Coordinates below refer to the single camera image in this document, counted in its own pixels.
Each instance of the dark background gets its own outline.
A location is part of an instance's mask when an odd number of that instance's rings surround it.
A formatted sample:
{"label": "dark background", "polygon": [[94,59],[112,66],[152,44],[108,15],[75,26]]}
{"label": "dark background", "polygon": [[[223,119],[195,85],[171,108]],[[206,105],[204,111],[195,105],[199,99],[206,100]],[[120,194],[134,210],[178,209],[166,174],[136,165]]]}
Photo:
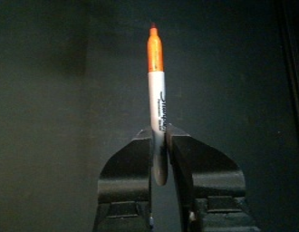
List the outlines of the dark background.
{"label": "dark background", "polygon": [[168,121],[239,163],[263,231],[299,231],[299,133],[275,3],[0,1],[0,231],[92,230],[102,168],[150,125],[151,21]]}

